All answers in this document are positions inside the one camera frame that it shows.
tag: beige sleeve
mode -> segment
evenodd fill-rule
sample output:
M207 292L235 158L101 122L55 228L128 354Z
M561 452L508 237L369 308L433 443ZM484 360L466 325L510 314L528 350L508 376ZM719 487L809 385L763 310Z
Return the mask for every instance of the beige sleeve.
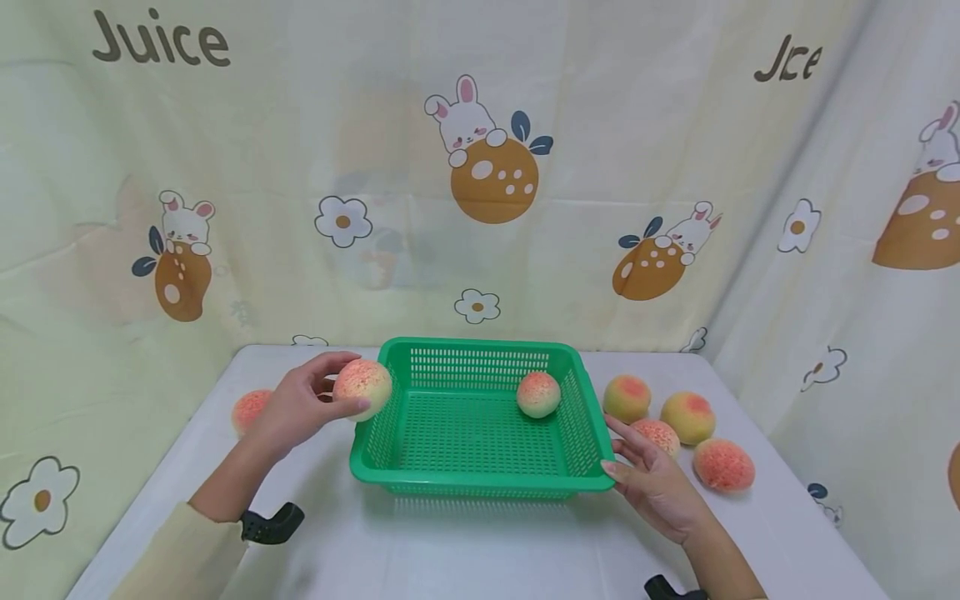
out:
M247 544L240 523L215 523L181 502L160 526L112 600L216 600Z

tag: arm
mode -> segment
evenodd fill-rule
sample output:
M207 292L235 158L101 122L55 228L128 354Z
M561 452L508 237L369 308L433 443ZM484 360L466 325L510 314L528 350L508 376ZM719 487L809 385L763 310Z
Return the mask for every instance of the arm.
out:
M286 374L250 431L157 530L113 600L215 600L227 587L247 544L238 522L274 465L328 422L358 415L366 400L332 402L333 381L359 358L326 352Z
M615 488L667 539L679 544L697 582L712 600L760 600L763 588L740 549L684 471L656 444L619 420L607 426L623 439L613 451L633 467L603 463Z
M697 583L713 600L755 600L764 591L730 534L716 519L682 544Z

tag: black clip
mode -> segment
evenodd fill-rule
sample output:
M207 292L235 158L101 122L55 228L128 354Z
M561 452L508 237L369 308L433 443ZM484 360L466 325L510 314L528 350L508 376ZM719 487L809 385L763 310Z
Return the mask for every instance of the black clip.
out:
M266 519L253 511L244 511L240 517L243 523L241 540L249 540L265 545L277 545L289 540L300 524L303 523L303 511L293 502L287 502L276 511L273 518Z
M650 600L709 600L707 593L702 589L680 595L662 575L648 581L643 589L650 596Z

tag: table surface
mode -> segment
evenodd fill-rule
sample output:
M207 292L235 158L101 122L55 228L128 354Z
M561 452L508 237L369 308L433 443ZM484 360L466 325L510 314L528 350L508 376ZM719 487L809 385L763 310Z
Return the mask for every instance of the table surface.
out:
M244 393L273 388L292 367L338 348L249 346L213 391L131 504L68 600L107 598L175 504L188 498L236 443L230 410ZM377 348L343 348L375 359ZM653 392L651 415L674 392L704 395L716 437L742 445L756 482L731 497L706 491L771 598L884 599L883 593L804 486L709 363L695 354L582 352L602 397L616 375L635 374ZM646 598L662 573L696 588L683 553L650 529L616 492L563 504L397 497L356 481L348 454L353 423L337 421L296 448L268 476L252 509L284 502L306 520L281 546L252 545L224 598ZM688 475L692 452L678 460Z

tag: cartoon curtain backdrop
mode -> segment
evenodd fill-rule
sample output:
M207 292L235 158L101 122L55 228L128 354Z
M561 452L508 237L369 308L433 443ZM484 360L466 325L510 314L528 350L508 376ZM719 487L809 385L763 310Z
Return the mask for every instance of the cartoon curtain backdrop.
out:
M878 3L703 350L891 598L960 588L958 28Z
M0 11L5 597L238 348L403 334L702 351L890 590L958 585L905 535L960 527L946 0Z

